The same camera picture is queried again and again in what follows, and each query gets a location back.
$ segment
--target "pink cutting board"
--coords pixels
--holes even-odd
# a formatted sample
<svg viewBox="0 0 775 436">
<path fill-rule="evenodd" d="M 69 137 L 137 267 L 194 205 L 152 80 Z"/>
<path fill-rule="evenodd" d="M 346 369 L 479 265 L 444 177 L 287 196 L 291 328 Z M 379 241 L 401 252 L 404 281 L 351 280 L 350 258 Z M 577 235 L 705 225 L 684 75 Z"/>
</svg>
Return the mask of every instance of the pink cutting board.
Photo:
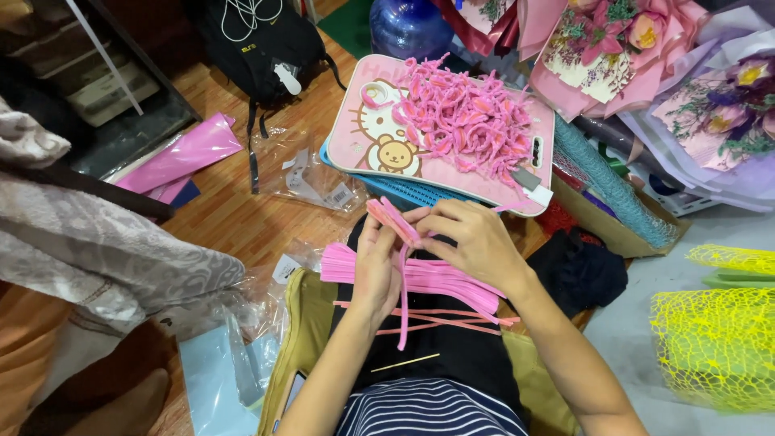
<svg viewBox="0 0 775 436">
<path fill-rule="evenodd" d="M 478 173 L 458 172 L 454 165 L 443 159 L 421 159 L 425 151 L 404 138 L 404 128 L 393 121 L 391 107 L 369 109 L 360 99 L 360 89 L 376 82 L 389 95 L 379 95 L 377 102 L 388 99 L 399 101 L 396 80 L 406 73 L 404 62 L 381 54 L 370 54 L 355 67 L 342 107 L 336 116 L 328 156 L 342 171 L 380 176 L 392 176 L 424 182 L 440 188 L 460 192 L 465 196 L 501 206 L 526 199 L 516 189 Z M 518 99 L 520 91 L 513 91 Z M 527 110 L 532 117 L 530 130 L 535 144 L 536 158 L 525 168 L 541 178 L 541 185 L 550 189 L 552 177 L 552 150 L 554 142 L 554 112 L 534 95 Z M 511 212 L 521 216 L 536 216 L 546 210 L 531 201 Z"/>
</svg>

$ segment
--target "wooden stick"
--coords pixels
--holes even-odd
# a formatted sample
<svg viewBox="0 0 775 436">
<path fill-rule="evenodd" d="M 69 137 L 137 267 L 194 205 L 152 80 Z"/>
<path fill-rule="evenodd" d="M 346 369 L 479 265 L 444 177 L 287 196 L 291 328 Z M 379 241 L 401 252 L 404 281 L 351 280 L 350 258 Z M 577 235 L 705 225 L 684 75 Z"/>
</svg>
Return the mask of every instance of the wooden stick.
<svg viewBox="0 0 775 436">
<path fill-rule="evenodd" d="M 426 360 L 427 358 L 437 358 L 440 355 L 441 355 L 441 353 L 436 353 L 434 355 L 425 356 L 424 358 L 416 358 L 416 359 L 412 359 L 412 360 L 407 360 L 406 362 L 397 363 L 395 365 L 388 365 L 388 366 L 385 366 L 384 368 L 372 369 L 371 371 L 372 372 L 382 371 L 383 369 L 390 369 L 390 368 L 394 368 L 395 366 L 406 365 L 408 363 L 415 363 L 415 362 L 419 362 L 421 360 Z"/>
</svg>

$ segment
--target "hand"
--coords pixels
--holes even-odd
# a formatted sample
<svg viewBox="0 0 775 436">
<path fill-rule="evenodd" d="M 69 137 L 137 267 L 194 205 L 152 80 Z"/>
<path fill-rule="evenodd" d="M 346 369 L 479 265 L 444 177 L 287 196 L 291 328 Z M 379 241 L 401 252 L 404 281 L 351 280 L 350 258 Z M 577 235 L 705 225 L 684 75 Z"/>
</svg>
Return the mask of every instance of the hand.
<svg viewBox="0 0 775 436">
<path fill-rule="evenodd" d="M 413 224 L 430 213 L 429 207 L 421 207 L 404 213 L 403 217 Z M 402 241 L 397 240 L 395 231 L 380 227 L 379 221 L 371 215 L 363 224 L 355 259 L 353 301 L 348 309 L 367 317 L 374 333 L 395 309 L 401 293 L 401 274 L 395 262 L 405 261 L 397 259 Z"/>
<path fill-rule="evenodd" d="M 420 235 L 429 231 L 457 241 L 457 248 L 429 237 L 422 245 L 453 267 L 502 292 L 514 289 L 519 280 L 532 272 L 517 251 L 501 218 L 476 202 L 439 200 L 431 215 L 417 223 Z"/>
</svg>

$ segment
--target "brown cardboard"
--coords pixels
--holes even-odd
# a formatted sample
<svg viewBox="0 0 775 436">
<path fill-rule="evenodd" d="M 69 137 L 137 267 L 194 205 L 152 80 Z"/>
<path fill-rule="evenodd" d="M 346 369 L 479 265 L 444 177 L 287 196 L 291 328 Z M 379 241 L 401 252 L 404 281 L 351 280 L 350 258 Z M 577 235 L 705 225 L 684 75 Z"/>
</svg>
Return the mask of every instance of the brown cardboard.
<svg viewBox="0 0 775 436">
<path fill-rule="evenodd" d="M 554 191 L 554 199 L 579 222 L 581 227 L 598 235 L 608 245 L 608 250 L 624 258 L 664 256 L 673 249 L 673 246 L 682 238 L 691 225 L 691 221 L 677 219 L 667 212 L 655 199 L 636 189 L 635 194 L 648 210 L 678 228 L 678 237 L 672 244 L 656 249 L 632 232 L 632 230 L 625 227 L 619 220 L 603 212 L 592 202 L 585 199 L 583 195 L 574 191 L 560 178 L 552 178 L 552 191 Z"/>
</svg>

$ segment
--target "blue plastic basket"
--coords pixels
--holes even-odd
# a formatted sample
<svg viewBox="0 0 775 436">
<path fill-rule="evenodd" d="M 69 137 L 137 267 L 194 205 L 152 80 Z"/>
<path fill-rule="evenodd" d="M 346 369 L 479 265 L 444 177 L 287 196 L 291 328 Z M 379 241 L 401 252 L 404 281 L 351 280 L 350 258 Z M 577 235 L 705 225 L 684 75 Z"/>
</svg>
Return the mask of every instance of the blue plastic basket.
<svg viewBox="0 0 775 436">
<path fill-rule="evenodd" d="M 329 140 L 326 138 L 320 147 L 320 160 L 333 167 L 328 155 Z M 433 206 L 441 199 L 474 200 L 449 189 L 436 188 L 426 183 L 410 182 L 402 178 L 382 177 L 380 175 L 364 175 L 347 173 L 362 180 L 369 192 L 377 196 L 385 196 L 400 210 L 411 210 L 422 206 Z"/>
</svg>

